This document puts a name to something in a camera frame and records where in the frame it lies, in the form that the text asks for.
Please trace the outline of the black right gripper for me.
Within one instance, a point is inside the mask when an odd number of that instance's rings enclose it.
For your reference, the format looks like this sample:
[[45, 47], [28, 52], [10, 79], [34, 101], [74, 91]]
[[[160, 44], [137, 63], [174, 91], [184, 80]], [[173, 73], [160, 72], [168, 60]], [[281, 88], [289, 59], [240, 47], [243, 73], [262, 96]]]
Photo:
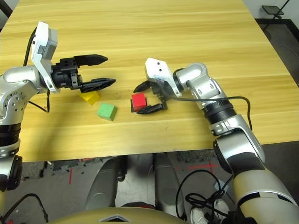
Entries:
[[133, 93], [139, 93], [147, 91], [148, 89], [152, 89], [152, 92], [154, 95], [158, 97], [158, 99], [161, 101], [160, 104], [155, 105], [148, 105], [142, 109], [140, 109], [137, 114], [152, 114], [158, 111], [167, 110], [167, 96], [164, 91], [164, 81], [156, 80], [156, 81], [149, 81], [146, 80], [139, 84], [134, 90]]

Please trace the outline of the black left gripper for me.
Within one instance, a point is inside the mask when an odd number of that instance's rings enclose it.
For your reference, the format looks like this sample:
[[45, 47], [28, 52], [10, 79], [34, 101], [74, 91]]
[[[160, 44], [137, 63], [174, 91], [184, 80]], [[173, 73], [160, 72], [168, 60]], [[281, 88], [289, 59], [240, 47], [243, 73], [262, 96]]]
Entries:
[[57, 88], [80, 89], [81, 93], [100, 91], [116, 82], [112, 78], [97, 78], [89, 82], [83, 82], [82, 76], [78, 73], [80, 66], [95, 66], [108, 61], [102, 55], [81, 55], [74, 58], [60, 59], [60, 62], [52, 65], [51, 78]]

